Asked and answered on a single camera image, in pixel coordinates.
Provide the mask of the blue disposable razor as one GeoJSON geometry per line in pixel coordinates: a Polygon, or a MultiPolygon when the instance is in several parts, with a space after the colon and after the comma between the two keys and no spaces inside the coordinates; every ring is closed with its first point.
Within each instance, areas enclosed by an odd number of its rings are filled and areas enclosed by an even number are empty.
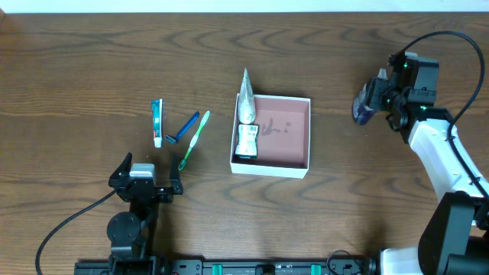
{"type": "Polygon", "coordinates": [[[183,125],[183,127],[177,132],[177,134],[172,137],[170,135],[165,136],[165,140],[171,144],[177,144],[179,139],[190,129],[190,127],[195,123],[199,117],[199,112],[195,112],[193,116],[183,125]]]}

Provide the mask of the green toothpaste tube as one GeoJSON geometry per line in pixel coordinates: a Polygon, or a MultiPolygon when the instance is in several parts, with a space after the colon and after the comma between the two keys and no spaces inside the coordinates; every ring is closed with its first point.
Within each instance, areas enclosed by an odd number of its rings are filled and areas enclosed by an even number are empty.
{"type": "Polygon", "coordinates": [[[163,109],[164,109],[163,99],[155,99],[151,101],[153,141],[154,141],[154,146],[156,148],[161,148],[163,143],[163,136],[162,136],[163,109]]]}

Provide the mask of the white shampoo tube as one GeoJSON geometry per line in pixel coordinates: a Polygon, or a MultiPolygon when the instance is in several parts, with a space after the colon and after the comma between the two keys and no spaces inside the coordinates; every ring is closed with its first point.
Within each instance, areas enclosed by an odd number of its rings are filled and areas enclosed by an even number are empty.
{"type": "Polygon", "coordinates": [[[244,69],[241,88],[238,95],[238,139],[235,155],[242,159],[257,157],[257,134],[259,127],[255,125],[257,116],[254,93],[249,79],[248,70],[244,69]]]}

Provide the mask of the green white toothbrush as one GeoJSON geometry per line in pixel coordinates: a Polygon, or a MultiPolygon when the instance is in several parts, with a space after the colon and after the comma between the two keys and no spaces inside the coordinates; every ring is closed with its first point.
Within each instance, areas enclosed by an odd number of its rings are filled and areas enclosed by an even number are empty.
{"type": "Polygon", "coordinates": [[[201,131],[206,126],[206,123],[209,120],[210,115],[211,115],[210,110],[206,111],[205,114],[203,115],[203,117],[199,123],[198,129],[197,129],[196,133],[193,135],[193,138],[191,139],[191,141],[189,143],[185,157],[180,161],[180,164],[178,166],[178,170],[182,170],[186,166],[186,160],[189,157],[189,155],[191,154],[193,148],[196,146],[196,144],[199,140],[199,136],[201,134],[201,131]]]}

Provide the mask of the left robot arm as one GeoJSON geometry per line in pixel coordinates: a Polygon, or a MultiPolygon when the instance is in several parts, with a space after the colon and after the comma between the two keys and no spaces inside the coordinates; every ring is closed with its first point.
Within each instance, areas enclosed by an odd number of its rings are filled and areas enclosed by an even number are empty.
{"type": "Polygon", "coordinates": [[[130,204],[126,212],[113,216],[107,226],[111,242],[108,274],[171,274],[171,267],[163,257],[151,254],[151,246],[158,219],[158,206],[170,203],[175,195],[183,194],[179,161],[172,158],[170,185],[156,187],[155,166],[151,163],[132,163],[127,154],[109,177],[108,185],[130,204]]]}

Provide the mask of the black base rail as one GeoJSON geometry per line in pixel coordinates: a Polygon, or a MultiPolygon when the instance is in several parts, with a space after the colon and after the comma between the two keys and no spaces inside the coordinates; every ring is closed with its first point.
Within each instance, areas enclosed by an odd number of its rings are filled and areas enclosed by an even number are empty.
{"type": "Polygon", "coordinates": [[[80,274],[169,274],[169,275],[375,275],[375,260],[351,260],[346,257],[326,261],[209,261],[176,260],[157,267],[154,264],[117,264],[103,262],[75,264],[73,273],[80,274]]]}

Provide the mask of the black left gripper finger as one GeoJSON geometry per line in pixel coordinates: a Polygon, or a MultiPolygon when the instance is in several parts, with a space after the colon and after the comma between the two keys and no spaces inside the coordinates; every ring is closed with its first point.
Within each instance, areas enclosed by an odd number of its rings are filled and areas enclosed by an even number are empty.
{"type": "Polygon", "coordinates": [[[108,179],[108,185],[110,187],[117,187],[120,183],[129,177],[132,163],[132,153],[127,153],[121,164],[115,169],[112,175],[108,179]]]}
{"type": "Polygon", "coordinates": [[[172,194],[182,195],[183,194],[183,184],[180,179],[179,171],[179,161],[176,154],[172,157],[172,164],[170,169],[170,187],[172,189],[172,194]]]}

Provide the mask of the white box with red bottom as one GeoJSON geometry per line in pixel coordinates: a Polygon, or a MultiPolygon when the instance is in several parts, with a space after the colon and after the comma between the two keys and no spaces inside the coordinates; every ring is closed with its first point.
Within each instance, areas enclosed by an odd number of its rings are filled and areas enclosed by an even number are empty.
{"type": "Polygon", "coordinates": [[[234,116],[229,164],[233,173],[302,179],[309,171],[311,100],[256,95],[257,157],[235,155],[238,116],[234,116]]]}

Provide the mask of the dark blue spray bottle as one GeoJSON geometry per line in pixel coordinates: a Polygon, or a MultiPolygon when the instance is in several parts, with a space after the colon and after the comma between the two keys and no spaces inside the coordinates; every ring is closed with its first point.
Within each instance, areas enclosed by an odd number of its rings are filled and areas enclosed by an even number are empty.
{"type": "MultiPolygon", "coordinates": [[[[379,78],[388,80],[387,70],[385,68],[380,68],[378,75],[375,77],[379,77],[379,78]]],[[[353,117],[354,122],[357,125],[367,124],[376,112],[376,111],[369,109],[368,107],[366,107],[364,105],[365,97],[366,97],[366,87],[367,87],[368,81],[364,84],[363,88],[361,89],[359,94],[355,97],[355,99],[352,103],[352,107],[351,107],[352,117],[353,117]]]]}

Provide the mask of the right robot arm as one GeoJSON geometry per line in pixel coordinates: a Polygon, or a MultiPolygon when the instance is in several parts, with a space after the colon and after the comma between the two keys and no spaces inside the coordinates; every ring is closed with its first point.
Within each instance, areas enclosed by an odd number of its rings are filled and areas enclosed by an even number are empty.
{"type": "Polygon", "coordinates": [[[472,237],[473,227],[488,230],[488,182],[458,137],[452,116],[437,108],[437,60],[401,51],[389,58],[391,73],[380,69],[352,105],[358,125],[386,112],[390,128],[401,134],[423,163],[439,204],[418,245],[381,252],[379,274],[486,274],[488,237],[472,237]]]}

